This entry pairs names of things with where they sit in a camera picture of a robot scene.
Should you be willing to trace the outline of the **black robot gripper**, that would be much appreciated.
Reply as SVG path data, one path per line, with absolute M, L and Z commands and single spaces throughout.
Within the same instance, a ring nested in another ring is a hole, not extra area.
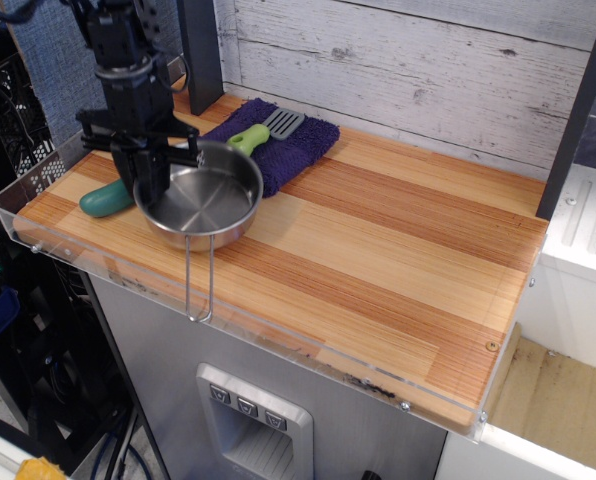
M 199 165 L 198 130 L 175 118 L 173 89 L 165 79 L 141 74 L 100 80 L 106 107 L 76 114 L 83 140 L 95 149 L 111 149 L 127 195 L 151 206 L 169 188 L 169 163 Z M 124 151 L 131 148 L 139 150 Z

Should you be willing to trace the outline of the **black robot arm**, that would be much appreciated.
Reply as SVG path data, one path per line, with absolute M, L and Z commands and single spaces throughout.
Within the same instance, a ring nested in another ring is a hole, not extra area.
M 108 151 L 130 196 L 150 206 L 170 187 L 173 164 L 197 168 L 199 131 L 174 115 L 155 8 L 147 1 L 72 1 L 106 107 L 81 110 L 86 147 Z

